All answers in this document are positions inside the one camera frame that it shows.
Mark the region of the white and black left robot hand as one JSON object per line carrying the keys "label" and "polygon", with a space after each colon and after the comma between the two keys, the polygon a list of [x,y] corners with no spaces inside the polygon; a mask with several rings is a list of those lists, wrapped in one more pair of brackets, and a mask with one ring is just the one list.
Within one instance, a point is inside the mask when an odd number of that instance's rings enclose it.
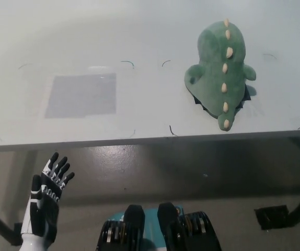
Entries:
{"label": "white and black left robot hand", "polygon": [[74,178],[67,157],[58,161],[55,152],[48,160],[40,175],[34,175],[30,197],[22,222],[21,234],[30,234],[43,239],[45,247],[54,243],[57,234],[59,201],[67,183]]}

